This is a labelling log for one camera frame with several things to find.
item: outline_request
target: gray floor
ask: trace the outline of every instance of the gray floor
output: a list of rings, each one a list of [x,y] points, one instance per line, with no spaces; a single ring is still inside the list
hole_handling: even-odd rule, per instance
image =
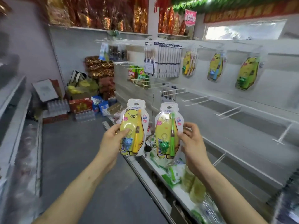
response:
[[[43,208],[92,161],[105,130],[99,117],[43,125]],[[95,191],[79,223],[168,223],[121,155]]]

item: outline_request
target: forearm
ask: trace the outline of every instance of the forearm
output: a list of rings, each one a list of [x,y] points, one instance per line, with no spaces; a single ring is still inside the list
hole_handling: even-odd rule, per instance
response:
[[[33,224],[75,224],[106,174],[107,165],[96,157]]]
[[[199,167],[198,175],[227,224],[266,224],[244,197],[213,165]]]

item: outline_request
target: pink sign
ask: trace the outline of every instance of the pink sign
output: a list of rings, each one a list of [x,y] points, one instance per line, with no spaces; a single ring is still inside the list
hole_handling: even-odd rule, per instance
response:
[[[196,12],[191,10],[185,10],[185,24],[186,26],[192,26],[195,24]]]

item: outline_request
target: person's left hand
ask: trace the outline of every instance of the person's left hand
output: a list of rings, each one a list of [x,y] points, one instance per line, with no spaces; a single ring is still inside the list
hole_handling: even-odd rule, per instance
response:
[[[100,144],[100,150],[97,157],[103,159],[107,165],[107,171],[109,171],[116,163],[117,155],[121,145],[121,140],[129,133],[129,129],[119,131],[120,124],[115,124],[104,135]]]

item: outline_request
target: hanging greenery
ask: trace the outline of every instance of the hanging greenery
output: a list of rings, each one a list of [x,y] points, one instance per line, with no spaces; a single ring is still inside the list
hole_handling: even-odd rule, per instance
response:
[[[285,0],[171,0],[175,12],[183,13],[185,9],[197,11],[197,13],[222,12],[241,9],[250,6],[258,6]]]

